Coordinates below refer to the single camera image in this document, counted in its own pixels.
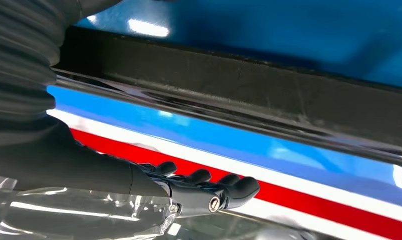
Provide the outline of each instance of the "black fabric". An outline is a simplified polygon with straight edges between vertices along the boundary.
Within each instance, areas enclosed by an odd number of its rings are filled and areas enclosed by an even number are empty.
[[[59,61],[65,29],[116,2],[0,0],[0,176],[17,179],[18,190],[58,186],[165,196],[147,176],[133,177],[136,165],[76,144],[68,126],[46,114],[55,107],[46,92],[56,81],[49,66]]]

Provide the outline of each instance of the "robotic hand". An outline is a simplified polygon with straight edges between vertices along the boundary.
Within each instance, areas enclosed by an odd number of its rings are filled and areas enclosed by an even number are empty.
[[[253,177],[240,179],[231,173],[213,183],[209,182],[211,175],[205,169],[197,170],[189,176],[170,176],[177,170],[172,162],[164,162],[158,166],[145,163],[140,166],[179,205],[180,217],[207,215],[242,206],[260,190]]]

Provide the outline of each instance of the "blue painted surface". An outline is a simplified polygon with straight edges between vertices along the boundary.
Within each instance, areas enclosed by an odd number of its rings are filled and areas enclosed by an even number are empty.
[[[392,164],[50,86],[57,109],[402,205]]]
[[[402,87],[402,0],[124,0],[78,25]]]

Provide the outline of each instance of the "screw head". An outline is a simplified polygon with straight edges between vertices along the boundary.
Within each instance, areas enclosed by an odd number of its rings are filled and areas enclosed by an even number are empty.
[[[176,213],[177,211],[179,211],[179,207],[177,205],[170,205],[170,212],[172,213]]]
[[[215,213],[220,207],[220,199],[217,196],[211,198],[208,208],[210,212]]]

